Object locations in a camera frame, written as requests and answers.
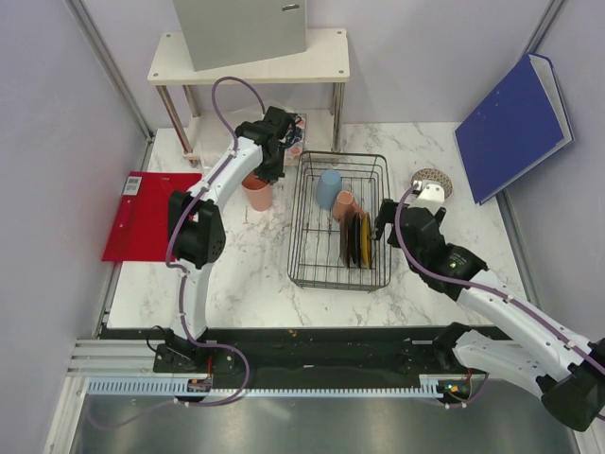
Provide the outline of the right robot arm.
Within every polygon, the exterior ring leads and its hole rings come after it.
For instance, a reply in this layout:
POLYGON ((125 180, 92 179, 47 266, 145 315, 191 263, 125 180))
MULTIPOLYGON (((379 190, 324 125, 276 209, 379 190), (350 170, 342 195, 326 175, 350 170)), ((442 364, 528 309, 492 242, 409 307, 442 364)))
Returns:
POLYGON ((433 360, 451 373, 460 366, 496 375, 538 397, 559 422, 587 430, 604 417, 604 342, 565 327, 513 295, 487 263, 445 241, 440 202, 384 199, 374 235, 392 227, 388 243, 432 290, 482 315, 516 342, 509 347, 470 326, 451 323, 433 360))

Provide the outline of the pink plastic tumbler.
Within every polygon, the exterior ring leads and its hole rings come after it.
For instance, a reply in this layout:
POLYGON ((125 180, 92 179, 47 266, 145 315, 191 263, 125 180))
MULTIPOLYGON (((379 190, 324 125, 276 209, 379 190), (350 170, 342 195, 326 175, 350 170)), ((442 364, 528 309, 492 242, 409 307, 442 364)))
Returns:
POLYGON ((264 212, 271 207, 272 187, 268 182, 250 173, 243 180, 242 187, 252 209, 257 212, 264 212))

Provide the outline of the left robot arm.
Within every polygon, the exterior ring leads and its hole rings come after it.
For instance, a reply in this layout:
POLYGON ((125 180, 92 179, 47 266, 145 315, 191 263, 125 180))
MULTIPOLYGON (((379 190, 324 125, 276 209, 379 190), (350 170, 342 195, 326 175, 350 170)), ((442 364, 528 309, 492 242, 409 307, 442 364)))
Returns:
POLYGON ((284 177, 285 138, 295 126, 292 113, 268 108, 262 119, 234 130, 234 140, 206 176, 169 197, 165 264, 180 277, 171 329, 186 339, 177 346, 174 359, 187 372, 199 371, 208 358, 206 347, 195 340, 208 328, 209 280, 226 246, 225 205, 250 175, 265 184, 284 177))

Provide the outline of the blue plastic tumbler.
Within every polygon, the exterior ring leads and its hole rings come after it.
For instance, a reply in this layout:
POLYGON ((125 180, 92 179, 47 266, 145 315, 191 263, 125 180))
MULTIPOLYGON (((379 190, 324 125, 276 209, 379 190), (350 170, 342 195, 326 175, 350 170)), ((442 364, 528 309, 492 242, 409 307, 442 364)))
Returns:
POLYGON ((341 190, 342 179, 340 173, 335 169, 324 170, 317 185, 316 203, 324 210, 331 210, 341 190))

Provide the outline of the brown patterned bowl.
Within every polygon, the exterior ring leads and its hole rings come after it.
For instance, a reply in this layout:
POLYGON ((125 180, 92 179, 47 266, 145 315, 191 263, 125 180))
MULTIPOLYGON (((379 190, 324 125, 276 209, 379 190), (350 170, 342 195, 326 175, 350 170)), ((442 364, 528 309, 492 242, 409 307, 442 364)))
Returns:
POLYGON ((453 192, 453 183, 446 173, 432 167, 422 168, 416 171, 410 180, 412 185, 419 184, 424 187, 427 183, 435 183, 441 186, 444 191, 444 198, 447 200, 453 192))

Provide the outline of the pink ceramic mug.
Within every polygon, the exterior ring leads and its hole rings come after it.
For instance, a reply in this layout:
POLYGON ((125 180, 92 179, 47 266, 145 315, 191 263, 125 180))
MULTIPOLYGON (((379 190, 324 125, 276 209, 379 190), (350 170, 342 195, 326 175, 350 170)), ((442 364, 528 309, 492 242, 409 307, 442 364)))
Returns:
POLYGON ((332 217, 336 222, 341 222, 347 213, 365 215, 365 211, 357 204, 352 192, 341 190, 335 199, 332 208, 332 217))

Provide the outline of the yellow patterned plate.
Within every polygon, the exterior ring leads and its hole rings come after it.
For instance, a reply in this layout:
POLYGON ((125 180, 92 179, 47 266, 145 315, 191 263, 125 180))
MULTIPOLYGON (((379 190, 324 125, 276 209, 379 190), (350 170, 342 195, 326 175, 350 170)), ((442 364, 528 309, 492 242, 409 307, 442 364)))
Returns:
POLYGON ((372 223, 369 214, 363 214, 360 221, 360 257, 363 267, 372 268, 372 223))

